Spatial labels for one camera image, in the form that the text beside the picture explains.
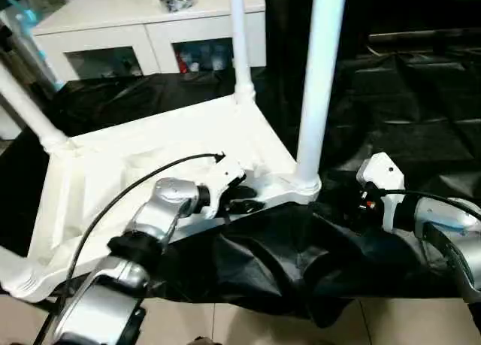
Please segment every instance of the black fabric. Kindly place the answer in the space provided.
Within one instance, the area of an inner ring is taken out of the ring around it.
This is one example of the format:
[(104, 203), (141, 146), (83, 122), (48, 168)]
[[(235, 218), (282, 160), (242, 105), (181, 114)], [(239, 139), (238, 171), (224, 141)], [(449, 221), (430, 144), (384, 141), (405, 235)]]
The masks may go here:
[[(349, 225), (363, 159), (386, 151), (407, 188), (479, 202), (481, 106), (476, 58), (391, 56), (338, 65), (320, 173), (309, 207), (285, 204), (173, 245), (151, 294), (226, 301), (333, 323), (353, 296), (457, 296), (444, 262), (421, 266), (379, 224)], [(47, 108), (68, 135), (216, 98), (233, 74), (156, 74), (69, 83)], [(297, 128), (280, 120), (277, 77), (256, 69), (256, 101), (294, 153)], [(26, 130), (0, 156), (0, 244), (26, 255), (48, 156)]]

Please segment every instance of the black cable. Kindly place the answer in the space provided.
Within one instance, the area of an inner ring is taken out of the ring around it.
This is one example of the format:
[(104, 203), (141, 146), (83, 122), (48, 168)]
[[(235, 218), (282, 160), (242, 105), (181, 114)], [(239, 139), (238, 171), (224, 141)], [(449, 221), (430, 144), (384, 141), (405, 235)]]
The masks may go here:
[(481, 221), (481, 214), (477, 213), (475, 210), (468, 207), (466, 204), (462, 204), (461, 202), (450, 200), (449, 198), (446, 198), (443, 196), (433, 195), (432, 193), (429, 193), (429, 192), (414, 191), (411, 189), (378, 189), (374, 191), (378, 191), (381, 197), (385, 195), (415, 195), (419, 197), (432, 198), (433, 200), (441, 201), (441, 202), (444, 202), (445, 204), (450, 204), (453, 207), (457, 207), (459, 210), (463, 210), (464, 212), (470, 214), (475, 219), (478, 219), (479, 221)]
[(33, 345), (42, 345), (42, 343), (45, 340), (45, 337), (47, 336), (48, 329), (52, 325), (53, 319), (55, 319), (55, 311), (49, 311), (47, 318), (45, 319), (44, 323), (42, 324), (42, 327), (40, 331), (37, 334), (37, 337), (35, 338)]
[(97, 226), (97, 224), (100, 222), (103, 216), (118, 202), (120, 201), (127, 193), (129, 193), (131, 190), (133, 190), (135, 187), (140, 185), (141, 183), (145, 182), (146, 180), (150, 179), (151, 177), (155, 176), (156, 174), (159, 174), (160, 172), (163, 172), (175, 165), (178, 165), (182, 162), (189, 161), (191, 159), (200, 159), (203, 157), (214, 157), (216, 161), (219, 161), (224, 157), (224, 155), (218, 155), (218, 154), (213, 154), (213, 153), (202, 153), (200, 155), (194, 155), (194, 156), (188, 156), (184, 157), (183, 159), (178, 159), (177, 161), (173, 161), (165, 166), (162, 166), (161, 168), (157, 168), (155, 171), (150, 172), (149, 174), (143, 176), (140, 180), (135, 181), (132, 185), (129, 187), (125, 188), (119, 195), (117, 195), (107, 206), (104, 207), (102, 211), (95, 217), (95, 219), (92, 221), (92, 223), (89, 225), (87, 230), (83, 233), (82, 238), (80, 239), (80, 242), (77, 246), (77, 249), (75, 250), (74, 256), (72, 258), (72, 262), (70, 264), (70, 267), (68, 268), (68, 273), (67, 273), (67, 278), (65, 279), (64, 282), (64, 287), (62, 290), (62, 293), (60, 294), (59, 298), (59, 307), (57, 309), (57, 312), (60, 313), (65, 306), (65, 302), (67, 301), (67, 297), (70, 292), (70, 284), (71, 280), (74, 276), (74, 271), (77, 266), (77, 261), (78, 258), (80, 257), (80, 253), (82, 252), (83, 246), (85, 245), (87, 239), (89, 238), (90, 234), (92, 233), (93, 229)]

